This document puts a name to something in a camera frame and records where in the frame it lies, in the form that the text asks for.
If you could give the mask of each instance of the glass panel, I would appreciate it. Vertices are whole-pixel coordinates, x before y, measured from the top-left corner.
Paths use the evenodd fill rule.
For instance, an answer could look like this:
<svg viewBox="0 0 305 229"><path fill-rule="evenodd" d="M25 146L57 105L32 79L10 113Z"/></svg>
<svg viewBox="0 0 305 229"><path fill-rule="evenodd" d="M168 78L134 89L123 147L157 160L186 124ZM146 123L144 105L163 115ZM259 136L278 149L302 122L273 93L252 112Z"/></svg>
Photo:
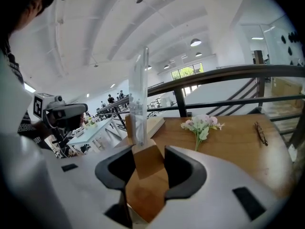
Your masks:
<svg viewBox="0 0 305 229"><path fill-rule="evenodd" d="M171 107L176 101L176 97L174 91L167 92L162 95L150 96L147 98L147 108L149 109L157 109L161 107Z"/></svg>
<svg viewBox="0 0 305 229"><path fill-rule="evenodd" d="M192 65L184 67L184 68L179 70L179 73L180 73L181 78L192 75L192 74L195 74L194 67Z"/></svg>
<svg viewBox="0 0 305 229"><path fill-rule="evenodd" d="M194 64L195 74L203 72L202 63Z"/></svg>
<svg viewBox="0 0 305 229"><path fill-rule="evenodd" d="M178 70L172 72L172 78L173 80L180 79L180 74Z"/></svg>
<svg viewBox="0 0 305 229"><path fill-rule="evenodd" d="M191 89L189 87L185 87L185 94L188 95L191 93Z"/></svg>
<svg viewBox="0 0 305 229"><path fill-rule="evenodd" d="M129 73L129 109L132 120L132 140L138 147L147 142L147 69L148 48L144 47Z"/></svg>
<svg viewBox="0 0 305 229"><path fill-rule="evenodd" d="M261 28L270 54L266 64L305 65L302 43L296 41L299 38L287 15Z"/></svg>
<svg viewBox="0 0 305 229"><path fill-rule="evenodd" d="M254 51L259 50L262 51L263 61L265 63L269 63L269 52L266 45L266 41L264 38L264 34L259 25L242 25L242 29L244 31L245 37L250 46L252 62L256 64Z"/></svg>

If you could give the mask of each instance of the pink flower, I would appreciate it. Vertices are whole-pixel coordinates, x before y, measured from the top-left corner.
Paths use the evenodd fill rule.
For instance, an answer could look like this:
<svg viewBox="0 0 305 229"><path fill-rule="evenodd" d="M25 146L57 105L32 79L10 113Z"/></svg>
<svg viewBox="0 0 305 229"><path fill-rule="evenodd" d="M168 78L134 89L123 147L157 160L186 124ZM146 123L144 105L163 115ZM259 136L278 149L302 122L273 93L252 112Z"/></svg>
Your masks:
<svg viewBox="0 0 305 229"><path fill-rule="evenodd" d="M197 118L203 122L210 122L210 117L207 114L197 115Z"/></svg>
<svg viewBox="0 0 305 229"><path fill-rule="evenodd" d="M210 124L211 125L217 125L218 124L218 120L217 120L217 118L215 116L212 116L210 118Z"/></svg>
<svg viewBox="0 0 305 229"><path fill-rule="evenodd" d="M185 123L188 124L188 125L191 125L191 126L194 125L194 122L191 121L191 120L187 120L187 121L185 121Z"/></svg>

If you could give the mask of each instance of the white ceiling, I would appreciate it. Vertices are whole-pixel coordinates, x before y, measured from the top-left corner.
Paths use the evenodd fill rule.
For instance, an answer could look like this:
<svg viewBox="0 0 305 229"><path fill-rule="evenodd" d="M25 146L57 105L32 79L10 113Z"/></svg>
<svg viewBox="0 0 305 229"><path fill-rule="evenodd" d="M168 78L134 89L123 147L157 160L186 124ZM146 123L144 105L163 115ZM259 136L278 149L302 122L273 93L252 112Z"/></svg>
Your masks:
<svg viewBox="0 0 305 229"><path fill-rule="evenodd" d="M11 47L26 82L71 100L127 79L144 45L157 73L183 54L211 55L209 26L204 0L57 0ZM193 38L203 43L191 48Z"/></svg>

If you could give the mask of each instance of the wooden table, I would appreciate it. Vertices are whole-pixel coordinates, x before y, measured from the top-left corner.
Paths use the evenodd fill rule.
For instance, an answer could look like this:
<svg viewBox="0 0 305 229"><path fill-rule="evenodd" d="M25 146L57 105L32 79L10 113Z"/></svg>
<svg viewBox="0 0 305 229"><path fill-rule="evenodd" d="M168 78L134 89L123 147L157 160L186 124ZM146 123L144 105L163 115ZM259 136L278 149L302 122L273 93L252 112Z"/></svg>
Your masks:
<svg viewBox="0 0 305 229"><path fill-rule="evenodd" d="M165 118L165 123L152 137L164 155L164 146L172 145L194 150L195 136L180 127L190 118ZM290 195L295 185L292 161L288 150L274 127L264 114L219 116L225 123L222 131L210 130L207 140L202 141L198 152L225 159L268 186L278 197ZM268 141L265 146L254 127L258 121ZM127 144L124 139L118 144ZM147 222L164 206L164 193L168 190L165 169L139 180L136 171L126 186L129 205Z"/></svg>

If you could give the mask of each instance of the dark hair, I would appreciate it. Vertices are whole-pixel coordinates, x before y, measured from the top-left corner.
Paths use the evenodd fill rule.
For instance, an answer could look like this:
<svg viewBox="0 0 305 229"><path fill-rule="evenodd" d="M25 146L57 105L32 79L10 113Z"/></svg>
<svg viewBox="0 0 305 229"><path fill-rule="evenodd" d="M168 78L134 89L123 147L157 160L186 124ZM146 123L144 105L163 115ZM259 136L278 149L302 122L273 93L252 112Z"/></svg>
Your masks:
<svg viewBox="0 0 305 229"><path fill-rule="evenodd" d="M5 40L14 31L22 13L31 4L33 0L0 0L0 7L2 9L3 21L0 32L0 48L3 50ZM41 14L47 7L49 7L54 0L42 0Z"/></svg>

